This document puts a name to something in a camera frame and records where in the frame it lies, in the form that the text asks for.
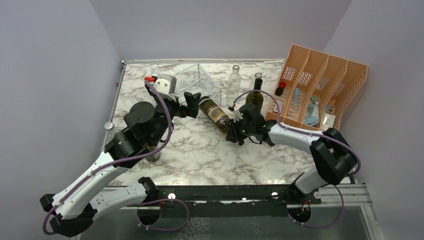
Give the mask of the silver-neck green wine bottle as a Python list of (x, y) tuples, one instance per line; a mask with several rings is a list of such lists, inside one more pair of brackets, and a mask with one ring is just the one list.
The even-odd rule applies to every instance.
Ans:
[(230, 117), (210, 96), (206, 95), (200, 98), (199, 109), (223, 134), (229, 132)]

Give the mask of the dark-neck green wine bottle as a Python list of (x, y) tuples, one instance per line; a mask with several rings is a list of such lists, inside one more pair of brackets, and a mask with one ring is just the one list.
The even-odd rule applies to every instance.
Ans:
[[(263, 80), (261, 77), (257, 77), (254, 80), (253, 90), (261, 90), (262, 88)], [(264, 97), (261, 92), (259, 91), (252, 91), (247, 94), (245, 104), (253, 104), (255, 105), (259, 111), (262, 110), (264, 102)]]

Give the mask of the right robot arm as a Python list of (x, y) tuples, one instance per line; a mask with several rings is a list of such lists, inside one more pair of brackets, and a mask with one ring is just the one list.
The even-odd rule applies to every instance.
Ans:
[(236, 110), (227, 126), (226, 140), (229, 142), (243, 145), (245, 139), (254, 137), (259, 143), (289, 146), (312, 156), (315, 168), (298, 176), (285, 193), (285, 197), (296, 204), (302, 203), (318, 188), (338, 185), (360, 164), (337, 129), (307, 131), (280, 125), (277, 120), (265, 120), (252, 103)]

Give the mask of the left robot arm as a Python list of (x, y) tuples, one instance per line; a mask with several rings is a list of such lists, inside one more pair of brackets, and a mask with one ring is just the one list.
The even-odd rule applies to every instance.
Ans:
[(154, 103), (134, 104), (123, 118), (126, 127), (106, 144), (93, 165), (60, 193), (40, 198), (47, 212), (43, 226), (51, 227), (45, 234), (74, 237), (111, 211), (133, 204), (156, 203), (160, 191), (150, 177), (142, 177), (135, 184), (110, 193), (103, 193), (103, 189), (139, 161), (153, 157), (166, 146), (174, 117), (197, 117), (201, 94), (185, 92), (184, 98), (186, 103), (180, 104), (178, 100), (156, 95)]

